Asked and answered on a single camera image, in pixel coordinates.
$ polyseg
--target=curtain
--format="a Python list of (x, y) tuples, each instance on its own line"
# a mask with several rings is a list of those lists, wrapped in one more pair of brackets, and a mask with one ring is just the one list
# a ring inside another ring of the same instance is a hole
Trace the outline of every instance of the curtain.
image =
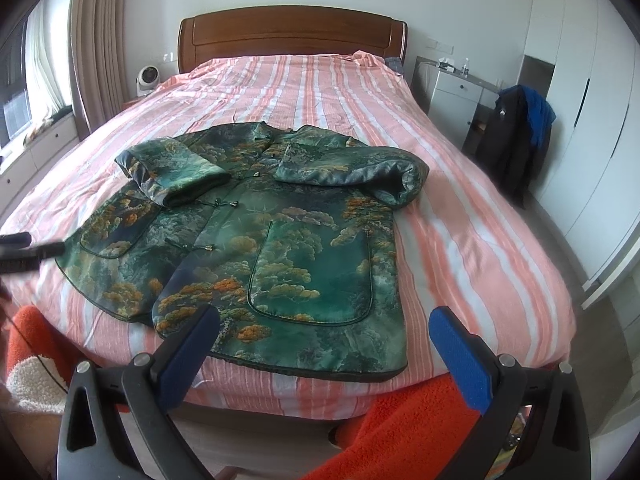
[(46, 5), (47, 0), (40, 0), (31, 11), (24, 45), (24, 68), (33, 124), (41, 123), (64, 106), (45, 38)]
[(124, 0), (71, 0), (70, 81), (78, 136), (84, 139), (128, 100)]

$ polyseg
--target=bed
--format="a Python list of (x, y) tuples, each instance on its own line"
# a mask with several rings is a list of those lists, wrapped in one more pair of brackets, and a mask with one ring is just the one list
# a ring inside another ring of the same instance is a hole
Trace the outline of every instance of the bed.
[[(329, 7), (274, 6), (183, 20), (180, 75), (73, 149), (9, 217), (1, 233), (65, 238), (126, 181), (113, 159), (126, 146), (214, 124), (312, 124), (423, 158), (418, 199), (395, 215), (408, 367), (383, 383), (271, 374), (207, 358), (189, 402), (317, 419), (365, 413), (374, 396), (446, 371), (428, 337), (434, 307), (449, 305), (495, 353), (539, 366), (568, 354), (575, 333), (564, 283), (519, 214), (441, 135), (384, 57), (403, 58), (406, 24)], [(160, 343), (84, 299), (56, 267), (5, 280), (15, 304), (36, 304), (99, 364), (124, 364)]]

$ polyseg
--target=fan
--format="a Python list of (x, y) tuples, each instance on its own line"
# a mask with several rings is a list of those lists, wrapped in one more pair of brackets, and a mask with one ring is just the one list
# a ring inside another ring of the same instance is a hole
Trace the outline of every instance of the fan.
[(160, 74), (155, 66), (147, 65), (143, 66), (138, 77), (136, 78), (136, 89), (138, 91), (138, 97), (151, 94), (151, 92), (158, 86), (160, 82)]

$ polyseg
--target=mattress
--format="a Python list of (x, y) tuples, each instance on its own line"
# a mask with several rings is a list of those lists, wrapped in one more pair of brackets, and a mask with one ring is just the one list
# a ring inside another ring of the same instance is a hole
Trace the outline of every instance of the mattress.
[[(127, 146), (245, 121), (312, 124), (409, 150), (430, 167), (419, 197), (394, 217), (408, 367), (383, 383), (347, 383), (207, 358), (187, 401), (305, 418), (361, 415), (377, 394), (446, 371), (427, 330), (441, 304), (496, 354), (508, 352), (527, 366), (568, 354), (575, 319), (557, 269), (482, 171), (424, 115), (402, 76), (364, 52), (215, 59), (174, 76), (68, 153), (0, 233), (66, 238), (126, 182), (113, 159)], [(153, 329), (116, 320), (85, 300), (53, 261), (39, 275), (3, 280), (14, 307), (35, 304), (99, 364), (125, 364), (161, 342)]]

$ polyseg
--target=wooden headboard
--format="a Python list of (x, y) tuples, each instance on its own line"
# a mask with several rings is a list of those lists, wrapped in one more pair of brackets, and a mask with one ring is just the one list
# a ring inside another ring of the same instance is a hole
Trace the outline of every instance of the wooden headboard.
[(190, 72), (215, 57), (272, 54), (353, 54), (364, 50), (404, 60), (405, 22), (359, 10), (265, 6), (185, 18), (178, 68)]

